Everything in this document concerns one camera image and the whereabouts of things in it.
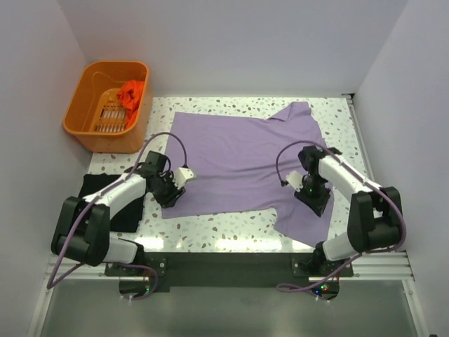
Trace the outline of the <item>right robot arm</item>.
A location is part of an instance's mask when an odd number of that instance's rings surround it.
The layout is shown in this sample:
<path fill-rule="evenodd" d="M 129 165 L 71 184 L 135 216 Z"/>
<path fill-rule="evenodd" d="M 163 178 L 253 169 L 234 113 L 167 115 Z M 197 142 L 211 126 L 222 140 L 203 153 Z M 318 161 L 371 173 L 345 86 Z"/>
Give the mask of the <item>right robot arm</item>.
<path fill-rule="evenodd" d="M 358 254 L 390 249 L 403 242 L 401 196 L 395 187 L 382 187 L 363 177 L 334 147 L 323 150 L 306 146 L 298 159 L 305 175 L 293 171 L 287 177 L 296 199 L 317 216 L 324 214 L 332 187 L 349 202 L 346 230 L 319 242 L 310 259 L 300 263 L 303 273 L 327 276 Z"/>

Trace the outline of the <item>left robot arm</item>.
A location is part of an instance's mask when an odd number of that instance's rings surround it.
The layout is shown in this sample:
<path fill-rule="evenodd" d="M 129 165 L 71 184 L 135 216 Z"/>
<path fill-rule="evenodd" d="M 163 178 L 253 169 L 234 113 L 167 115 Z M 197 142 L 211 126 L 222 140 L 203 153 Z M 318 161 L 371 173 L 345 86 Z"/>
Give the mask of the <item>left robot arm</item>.
<path fill-rule="evenodd" d="M 186 183 L 195 178 L 187 166 L 171 169 L 170 159 L 151 151 L 143 162 L 135 164 L 115 181 L 85 197 L 69 197 L 61 208 L 51 242 L 51 251 L 58 256 L 51 272 L 50 286 L 63 258 L 82 265 L 120 263 L 129 275 L 138 275 L 145 268 L 145 258 L 138 254 L 135 242 L 110 237 L 111 220 L 133 201 L 150 193 L 161 208 L 175 205 L 185 193 Z"/>

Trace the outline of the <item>purple t shirt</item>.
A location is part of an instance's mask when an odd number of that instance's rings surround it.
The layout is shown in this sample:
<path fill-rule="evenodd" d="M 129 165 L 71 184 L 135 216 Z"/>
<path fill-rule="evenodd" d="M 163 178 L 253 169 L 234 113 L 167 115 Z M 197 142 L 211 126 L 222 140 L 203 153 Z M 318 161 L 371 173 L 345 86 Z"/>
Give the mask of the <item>purple t shirt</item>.
<path fill-rule="evenodd" d="M 291 171 L 305 174 L 302 141 L 324 143 L 308 103 L 292 102 L 268 119 L 176 112 L 170 131 L 182 143 L 169 138 L 166 155 L 196 179 L 163 218 L 273 208 L 278 232 L 311 246 L 327 239 L 333 202 L 317 216 L 279 182 Z"/>

